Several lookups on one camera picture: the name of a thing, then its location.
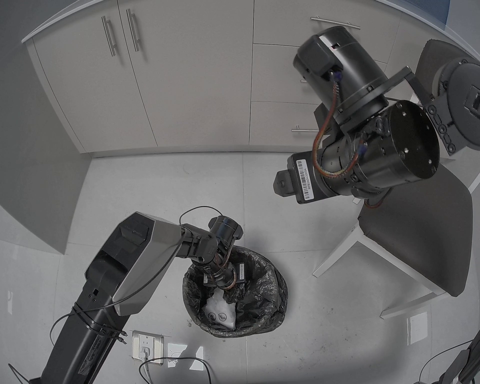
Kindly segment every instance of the blue window blind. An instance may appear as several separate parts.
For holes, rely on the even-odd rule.
[[[433,16],[443,25],[447,24],[450,0],[405,0]]]

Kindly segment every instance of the gray floor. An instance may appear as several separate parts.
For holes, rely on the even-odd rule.
[[[203,347],[214,383],[398,383],[418,380],[423,364],[478,331],[479,291],[474,262],[458,298],[405,316],[382,320],[381,311],[427,293],[427,289],[369,249],[357,245],[321,278],[312,271],[355,223],[360,206],[337,197],[300,206],[272,190],[286,154],[170,154],[94,159],[76,208],[64,256],[0,241],[0,381],[14,382],[7,362],[27,377],[39,376],[51,350],[48,331],[69,312],[84,284],[83,272],[113,228],[134,211],[176,222],[196,205],[213,205],[239,221],[238,242],[268,257],[285,277],[288,312],[275,331],[217,339],[192,324],[181,298],[188,260],[175,260],[150,302],[132,316],[128,330],[165,335],[187,345],[183,356]],[[209,210],[185,221],[206,228]],[[408,321],[426,312],[427,336],[409,343]],[[60,327],[54,332],[57,337]],[[143,383],[131,340],[117,343],[96,380]],[[427,366],[432,382],[455,352]],[[154,383],[207,383],[191,362],[150,369]]]

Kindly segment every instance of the chair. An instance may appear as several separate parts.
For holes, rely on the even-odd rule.
[[[397,316],[463,292],[472,229],[471,195],[440,165],[428,180],[393,188],[378,208],[364,206],[353,229],[313,275],[319,277],[359,241],[432,291],[380,315]]]

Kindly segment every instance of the trash can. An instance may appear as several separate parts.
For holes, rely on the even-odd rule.
[[[236,329],[216,324],[204,314],[203,307],[215,287],[203,284],[204,274],[193,264],[183,278],[183,302],[193,322],[215,337],[243,337],[271,332],[285,319],[288,289],[285,280],[264,256],[234,246],[230,261],[245,263],[245,283],[225,291],[228,304],[236,303]]]

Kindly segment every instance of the power outlet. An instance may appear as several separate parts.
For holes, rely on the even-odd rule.
[[[132,358],[134,360],[158,359],[150,364],[162,365],[163,360],[163,336],[147,332],[132,332]]]
[[[151,336],[139,335],[138,337],[138,356],[145,360],[154,358],[155,338]]]

